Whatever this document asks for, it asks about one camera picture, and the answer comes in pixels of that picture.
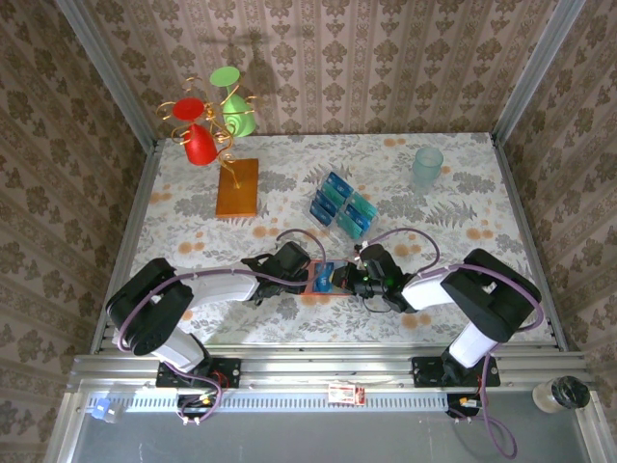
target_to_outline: small package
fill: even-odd
[[[365,405],[364,388],[355,384],[329,384],[328,403],[346,403],[347,405]]]

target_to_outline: translucent cup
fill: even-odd
[[[412,180],[415,186],[427,188],[435,183],[442,171],[443,154],[437,148],[420,148],[412,165]]]

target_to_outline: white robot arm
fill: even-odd
[[[469,317],[470,323],[443,354],[446,374],[453,377],[476,366],[498,343],[507,342],[533,312],[529,300],[503,281],[521,286],[540,301],[532,283],[479,249],[471,252],[463,265],[425,276],[403,274],[380,244],[361,249],[359,258],[361,265],[349,263],[334,272],[335,286],[361,298],[381,296],[400,313],[455,304]],[[164,259],[154,259],[107,305],[120,329],[119,348],[135,355],[151,353],[180,371],[191,371],[207,352],[195,337],[176,327],[187,309],[223,301],[259,304],[282,292],[300,294],[307,283],[309,262],[308,254],[294,242],[286,243],[273,256],[207,270],[173,268]],[[460,267],[474,267],[479,272]],[[159,290],[162,282],[165,287]],[[136,311],[144,300],[148,301]]]

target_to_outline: wallpaper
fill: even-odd
[[[587,0],[506,152],[561,321],[617,435],[617,2]]]
[[[42,461],[144,155],[53,2],[0,1],[0,461]]]
[[[154,110],[188,76],[244,74],[257,133],[491,131],[556,0],[87,0]],[[214,100],[223,96],[210,89]]]

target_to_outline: floral tablecloth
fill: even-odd
[[[531,278],[519,229],[488,134],[259,136],[236,141],[238,158],[259,159],[258,215],[214,217],[219,166],[190,164],[184,148],[166,141],[141,230],[135,274],[150,259],[165,257],[183,267],[212,267],[275,250],[285,229],[317,232],[303,212],[318,183],[337,170],[376,204],[376,232],[412,226],[430,233],[443,252],[442,263],[460,262],[482,247]],[[425,196],[410,188],[416,151],[437,147],[442,174]],[[291,236],[316,258],[316,246]],[[329,258],[351,256],[352,249],[324,237]],[[404,271],[434,256],[431,245],[414,233],[386,241]],[[381,301],[369,305],[384,309]],[[253,303],[216,303],[187,311],[179,326],[208,342],[379,341],[450,342],[467,324],[452,305],[418,314],[368,312],[354,297],[291,296]],[[546,322],[516,340],[551,341]]]

